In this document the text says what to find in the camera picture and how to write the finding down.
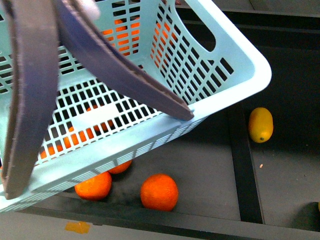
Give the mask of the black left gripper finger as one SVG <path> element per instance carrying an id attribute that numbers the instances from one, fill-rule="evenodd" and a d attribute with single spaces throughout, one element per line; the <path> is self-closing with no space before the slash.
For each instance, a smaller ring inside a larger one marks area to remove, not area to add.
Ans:
<path id="1" fill-rule="evenodd" d="M 56 106 L 58 28 L 50 0 L 4 0 L 13 61 L 1 179 L 7 200 L 21 196 Z"/>
<path id="2" fill-rule="evenodd" d="M 194 114 L 180 97 L 121 54 L 75 0 L 55 0 L 60 40 L 95 77 L 119 94 L 189 121 Z"/>

